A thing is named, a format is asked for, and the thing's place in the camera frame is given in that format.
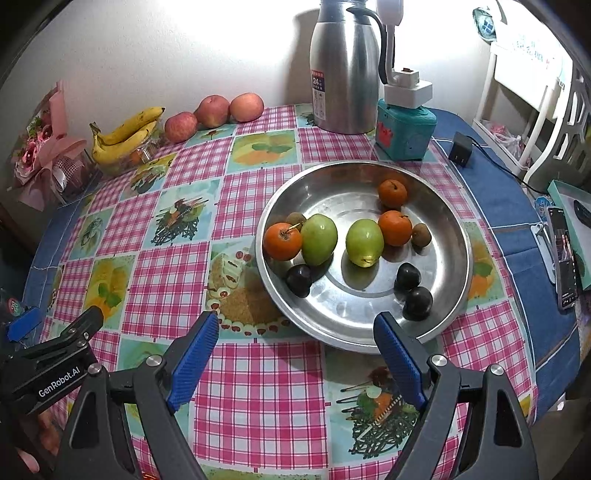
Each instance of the silver bolt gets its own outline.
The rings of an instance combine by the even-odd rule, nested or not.
[[[493,375],[497,375],[500,377],[502,374],[505,373],[505,370],[503,369],[503,367],[501,367],[498,364],[492,364],[491,365],[491,372]]]
[[[148,364],[149,367],[157,367],[157,366],[159,366],[159,364],[162,363],[162,357],[159,355],[150,355],[146,359],[146,363]]]
[[[433,362],[433,365],[437,367],[444,367],[447,365],[447,358],[445,358],[443,355],[433,355],[431,357],[431,362]]]
[[[101,364],[92,364],[90,367],[88,367],[88,373],[93,377],[97,376],[101,370],[103,370],[103,366]]]

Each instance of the checkered tablecloth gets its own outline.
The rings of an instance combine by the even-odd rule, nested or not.
[[[154,180],[128,173],[102,184],[64,239],[42,340],[96,304],[109,321],[91,344],[112,371],[166,349],[202,310],[218,311],[218,345],[189,407],[177,413],[210,478],[383,478],[404,444],[396,434],[405,430],[397,429],[411,428],[415,419],[392,414],[393,421],[377,427],[393,439],[382,446],[369,448],[371,435],[357,440],[361,413],[379,416],[395,398],[395,379],[378,375],[385,371],[378,357],[336,351],[291,325],[256,276],[258,219],[284,182],[322,162],[387,161],[371,134],[322,131],[309,125],[310,111],[309,105],[271,108],[249,124],[198,132],[185,144],[162,148],[154,165],[165,174]],[[486,219],[434,142],[422,161],[397,165],[449,201],[481,264],[465,312],[433,348],[460,367],[501,364],[533,420],[537,387],[524,322]],[[177,221],[186,207],[196,214]],[[258,316],[264,320],[253,319]],[[375,401],[366,395],[372,384],[382,391]],[[75,396],[56,405],[60,421]],[[465,415],[459,407],[436,478],[452,468]],[[128,418],[140,465],[155,473],[141,424],[130,412]],[[226,476],[227,470],[235,472]]]

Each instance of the blue gripper pad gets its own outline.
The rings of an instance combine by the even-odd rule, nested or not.
[[[41,323],[41,310],[32,307],[23,313],[19,318],[13,320],[8,326],[7,338],[11,342],[19,342]]]
[[[391,321],[396,322],[389,313],[380,313],[374,321],[375,343],[378,345],[404,401],[421,411],[427,405],[421,371],[404,347],[403,342],[389,325],[386,315],[389,315]],[[406,335],[401,328],[399,335]]]
[[[185,347],[184,353],[181,352],[182,357],[172,371],[170,392],[166,399],[169,408],[173,411],[177,411],[181,405],[189,403],[191,400],[199,378],[216,346],[218,336],[217,315],[215,312],[203,312],[189,333],[185,337],[175,340],[168,348],[170,350],[174,347],[174,343],[178,340],[180,340],[178,346]]]

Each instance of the teal container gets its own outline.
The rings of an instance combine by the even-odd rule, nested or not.
[[[392,160],[422,160],[436,125],[435,114],[423,106],[410,109],[380,99],[375,140]]]

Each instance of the phone screen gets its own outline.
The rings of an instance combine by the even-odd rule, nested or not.
[[[554,239],[556,240],[556,251],[558,252],[558,265],[560,269],[560,289],[558,299],[562,307],[570,306],[577,299],[577,274],[574,267],[573,248],[570,245],[569,229],[566,225],[564,210],[559,208],[548,208]]]

